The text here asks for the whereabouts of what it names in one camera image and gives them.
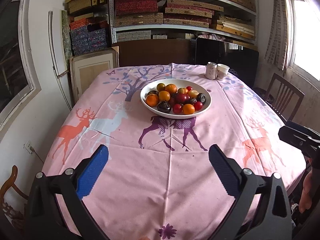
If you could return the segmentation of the right hand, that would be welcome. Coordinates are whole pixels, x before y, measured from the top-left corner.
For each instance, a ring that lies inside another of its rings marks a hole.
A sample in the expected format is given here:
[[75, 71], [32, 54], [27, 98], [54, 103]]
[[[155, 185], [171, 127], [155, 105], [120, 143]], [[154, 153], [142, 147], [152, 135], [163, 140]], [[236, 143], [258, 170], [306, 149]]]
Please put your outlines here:
[[312, 187], [312, 171], [310, 171], [303, 182], [302, 195], [299, 201], [299, 211], [303, 213], [305, 210], [310, 209], [312, 205], [312, 197], [310, 196], [310, 190]]

